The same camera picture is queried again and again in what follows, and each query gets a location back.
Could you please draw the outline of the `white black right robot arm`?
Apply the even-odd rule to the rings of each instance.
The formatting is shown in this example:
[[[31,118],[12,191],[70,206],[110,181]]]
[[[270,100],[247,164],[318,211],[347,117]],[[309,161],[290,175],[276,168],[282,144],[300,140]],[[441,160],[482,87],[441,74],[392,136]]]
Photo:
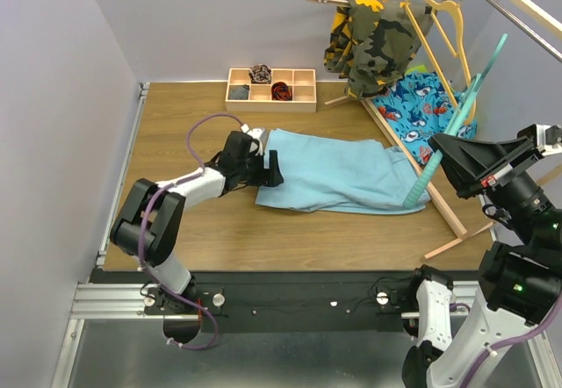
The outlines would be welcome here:
[[[533,125],[504,142],[439,133],[429,144],[457,195],[484,195],[483,213],[520,244],[496,241],[485,252],[472,306],[456,333],[452,280],[428,266],[414,272],[403,292],[419,311],[418,333],[401,377],[407,387],[480,387],[510,347],[543,332],[561,307],[561,211],[528,173],[560,153],[561,129]]]

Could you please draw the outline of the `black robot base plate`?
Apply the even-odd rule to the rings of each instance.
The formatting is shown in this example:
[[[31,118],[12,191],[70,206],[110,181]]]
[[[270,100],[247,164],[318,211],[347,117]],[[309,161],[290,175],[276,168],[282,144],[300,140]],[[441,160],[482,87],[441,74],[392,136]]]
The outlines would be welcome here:
[[[150,287],[145,313],[196,318],[211,333],[400,332],[419,311],[415,292],[425,279],[452,279],[430,267],[413,271],[198,271],[190,293],[198,309]]]

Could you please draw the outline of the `light blue trousers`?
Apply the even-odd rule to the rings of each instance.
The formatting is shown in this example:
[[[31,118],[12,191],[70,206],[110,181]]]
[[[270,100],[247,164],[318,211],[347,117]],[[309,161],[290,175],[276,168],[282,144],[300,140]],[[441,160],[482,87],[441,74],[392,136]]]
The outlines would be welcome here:
[[[414,207],[403,206],[417,175],[399,148],[385,148],[376,140],[336,140],[276,129],[266,149],[277,152],[284,182],[262,186],[256,195],[260,206],[398,215],[421,211],[430,201],[423,193]]]

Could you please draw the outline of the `teal plastic hanger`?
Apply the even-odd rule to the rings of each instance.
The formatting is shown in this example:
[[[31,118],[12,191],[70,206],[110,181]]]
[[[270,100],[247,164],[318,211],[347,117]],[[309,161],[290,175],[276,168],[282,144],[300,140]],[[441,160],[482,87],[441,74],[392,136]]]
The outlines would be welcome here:
[[[477,99],[477,95],[479,94],[480,88],[488,75],[490,69],[496,62],[500,52],[508,39],[508,34],[503,33],[501,38],[499,39],[494,52],[492,54],[491,59],[487,63],[486,67],[481,73],[476,74],[473,79],[471,80],[470,85],[467,87],[466,91],[462,94],[460,98],[460,106],[457,108],[457,111],[453,114],[449,124],[445,128],[445,134],[448,136],[456,136],[458,134],[458,130],[460,129],[461,125],[464,121],[468,118],[469,112],[472,108],[472,105]],[[422,173],[418,176],[416,182],[408,192],[405,200],[403,202],[403,207],[406,209],[413,208],[419,198],[422,196],[422,193],[428,188],[430,180],[432,176],[435,174],[437,167],[440,165],[441,160],[443,159],[442,152],[437,149],[430,157],[429,162],[426,164],[426,167],[422,171]]]

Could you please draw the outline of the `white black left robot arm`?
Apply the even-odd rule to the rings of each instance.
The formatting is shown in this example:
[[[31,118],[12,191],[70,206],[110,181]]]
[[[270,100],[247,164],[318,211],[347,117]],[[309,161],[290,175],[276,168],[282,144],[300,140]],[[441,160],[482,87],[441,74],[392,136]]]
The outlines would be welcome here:
[[[196,304],[195,277],[174,254],[185,211],[241,187],[277,187],[284,182],[277,151],[265,149],[268,131],[244,126],[190,174],[151,182],[137,180],[114,220],[110,241],[135,258],[175,313]]]

